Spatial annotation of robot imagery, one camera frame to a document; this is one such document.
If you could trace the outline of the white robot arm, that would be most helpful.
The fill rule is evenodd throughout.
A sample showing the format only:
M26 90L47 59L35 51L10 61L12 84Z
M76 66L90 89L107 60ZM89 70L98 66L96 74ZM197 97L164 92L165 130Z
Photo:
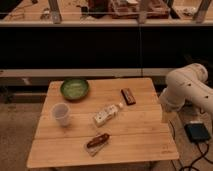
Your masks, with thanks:
M199 63L170 71L165 78L167 87L159 96L166 112L179 111L188 100L203 109L213 120L213 88L205 84L207 69Z

